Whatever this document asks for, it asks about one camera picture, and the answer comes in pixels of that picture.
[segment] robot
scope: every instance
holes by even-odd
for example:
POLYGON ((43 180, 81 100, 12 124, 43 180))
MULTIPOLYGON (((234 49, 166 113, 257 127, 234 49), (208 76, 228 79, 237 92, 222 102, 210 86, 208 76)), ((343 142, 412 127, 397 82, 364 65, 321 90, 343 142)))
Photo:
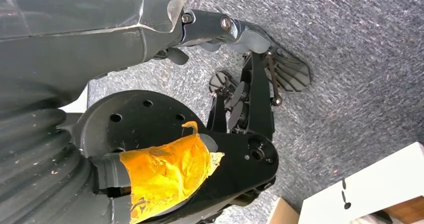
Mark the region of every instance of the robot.
POLYGON ((184 0, 0 0, 0 27, 0 224, 129 223, 131 184, 116 154, 188 135, 185 121, 225 158, 194 195, 143 223, 213 223, 275 182, 271 106, 279 88, 300 92, 310 74, 260 26, 184 0), (111 71, 151 59, 183 65, 179 47, 221 45, 245 63, 238 84, 222 72, 210 80, 206 126, 146 90, 107 96, 84 114, 58 109, 111 71))

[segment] orange tape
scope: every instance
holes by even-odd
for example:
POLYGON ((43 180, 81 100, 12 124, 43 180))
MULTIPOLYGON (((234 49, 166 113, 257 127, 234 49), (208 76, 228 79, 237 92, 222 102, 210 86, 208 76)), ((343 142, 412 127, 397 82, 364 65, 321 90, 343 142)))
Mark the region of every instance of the orange tape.
POLYGON ((153 217, 190 197, 219 166, 223 153, 209 153, 198 132, 169 144, 121 152, 131 182, 130 224, 153 217))

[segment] wooden surface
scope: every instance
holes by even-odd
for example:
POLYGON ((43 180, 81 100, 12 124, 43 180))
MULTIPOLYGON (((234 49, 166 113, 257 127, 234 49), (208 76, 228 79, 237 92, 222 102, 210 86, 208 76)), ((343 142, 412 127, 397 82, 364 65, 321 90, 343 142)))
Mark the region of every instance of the wooden surface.
POLYGON ((424 219, 424 197, 419 196, 411 200, 393 205, 384 209, 390 216, 404 224, 412 224, 424 219))
POLYGON ((298 224, 299 214, 281 197, 275 203, 267 224, 298 224))

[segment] bolt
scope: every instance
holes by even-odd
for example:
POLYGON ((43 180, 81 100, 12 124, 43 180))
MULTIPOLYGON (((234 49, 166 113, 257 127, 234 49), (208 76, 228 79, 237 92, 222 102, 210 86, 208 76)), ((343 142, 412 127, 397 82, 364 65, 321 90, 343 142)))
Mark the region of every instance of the bolt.
POLYGON ((231 30, 231 20, 228 16, 223 16, 221 18, 221 27, 224 29, 224 31, 228 32, 231 30))
POLYGON ((281 96, 277 96, 277 97, 272 98, 272 105, 275 106, 275 107, 279 106, 281 104, 281 102, 282 102, 281 96))
POLYGON ((193 22, 193 17, 192 15, 185 13, 181 16, 181 21, 184 24, 188 24, 188 23, 192 23, 193 22))

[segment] black metal bracket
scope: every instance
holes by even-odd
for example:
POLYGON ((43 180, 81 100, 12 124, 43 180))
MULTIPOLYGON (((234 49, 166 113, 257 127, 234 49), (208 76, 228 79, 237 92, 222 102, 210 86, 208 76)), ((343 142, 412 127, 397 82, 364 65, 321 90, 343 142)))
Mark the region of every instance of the black metal bracket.
POLYGON ((226 108, 223 108, 226 102, 223 93, 228 92, 222 91, 225 85, 215 90, 207 128, 215 131, 219 124, 219 132, 226 132, 227 124, 223 120, 228 110, 231 112, 228 120, 228 129, 231 133, 260 135, 271 142, 274 116, 268 81, 262 55, 251 52, 246 56, 239 85, 227 98, 229 101, 226 108))

